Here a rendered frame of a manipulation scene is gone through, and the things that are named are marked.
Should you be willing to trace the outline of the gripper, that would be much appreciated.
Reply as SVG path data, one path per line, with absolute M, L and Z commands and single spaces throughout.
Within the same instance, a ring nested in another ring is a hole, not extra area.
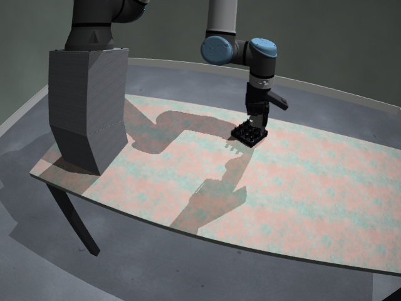
M 269 112 L 269 101 L 262 96 L 271 89 L 255 88 L 249 82 L 247 82 L 247 86 L 245 101 L 247 115 L 250 115 L 249 119 L 252 120 L 251 126 L 259 128 L 260 135 L 262 135 L 268 122 Z

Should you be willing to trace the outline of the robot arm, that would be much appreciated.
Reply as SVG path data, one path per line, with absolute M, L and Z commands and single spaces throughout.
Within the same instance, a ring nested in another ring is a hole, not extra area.
M 149 0 L 74 0 L 65 51 L 114 49 L 111 23 L 136 21 L 148 3 Z M 237 0 L 209 0 L 206 39 L 200 48 L 201 55 L 211 65 L 250 66 L 249 83 L 259 89 L 272 88 L 276 45 L 262 38 L 236 40 L 236 13 Z M 262 97 L 283 110 L 288 108 L 287 101 L 272 91 L 265 92 Z

